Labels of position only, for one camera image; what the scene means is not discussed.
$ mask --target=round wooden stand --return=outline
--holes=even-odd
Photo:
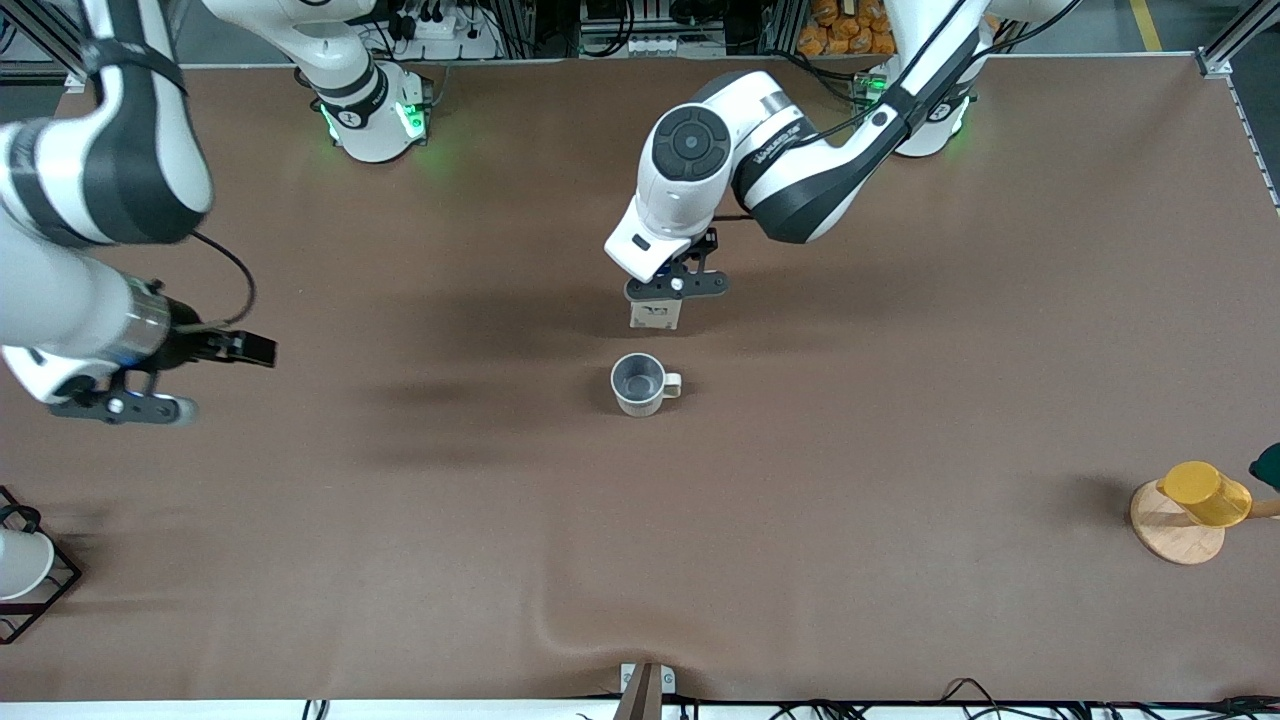
[[[1226,530],[1197,525],[1176,502],[1156,489],[1152,480],[1133,493],[1129,524],[1134,534],[1164,560],[1178,565],[1199,565],[1222,550]]]

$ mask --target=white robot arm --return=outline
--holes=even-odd
[[[1019,19],[1069,4],[997,1]],[[840,147],[764,72],[722,76],[664,114],[641,152],[636,195],[604,246],[635,278],[628,297],[678,299],[727,288],[727,278],[717,288],[695,291],[677,277],[677,287],[668,282],[655,291],[655,283],[682,273],[690,252],[703,252],[701,260],[714,249],[700,250],[699,243],[727,187],[768,237],[806,243],[831,229],[895,150],[927,155],[941,149],[959,128],[980,69],[974,54],[991,45],[983,20],[989,3],[886,0],[905,67]]]
[[[344,20],[376,0],[205,0],[218,18],[261,36],[293,60],[320,97],[334,142],[362,163],[384,163],[426,142],[422,78],[375,61]]]
[[[195,404],[156,395],[161,370],[196,360],[271,365],[275,343],[205,327],[157,283],[83,252],[186,238],[209,213],[212,184],[157,3],[82,9],[100,105],[82,118],[0,126],[0,345],[55,415],[183,424]],[[151,377],[146,392],[124,387],[128,370]]]

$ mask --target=mug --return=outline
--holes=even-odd
[[[680,397],[680,373],[668,373],[653,355],[632,352],[613,364],[609,384],[618,407],[632,418],[648,418],[668,397]]]
[[[27,521],[20,530],[3,527],[14,514]],[[0,507],[0,600],[36,589],[52,566],[54,541],[40,532],[40,512],[26,505]]]

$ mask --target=gray mug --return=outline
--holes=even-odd
[[[680,397],[682,378],[668,373],[653,355],[632,352],[613,364],[609,384],[618,407],[632,418],[648,418],[668,397]]]

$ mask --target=brown tabletop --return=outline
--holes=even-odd
[[[0,482],[86,575],[0,651],[0,698],[564,696],[636,659],[721,698],[1275,692],[1280,523],[1184,569],[1124,520],[1189,459],[1271,492],[1280,220],[1225,83],[993,61],[942,154],[812,246],[721,225],[733,290],[630,331],[602,243],[639,149],[739,67],[460,68],[430,145],[376,167],[287,70],[191,72],[205,231],[279,366],[166,375],[202,409],[177,430],[4,375]],[[198,243],[102,256],[241,301]],[[630,351],[687,395],[622,416]]]

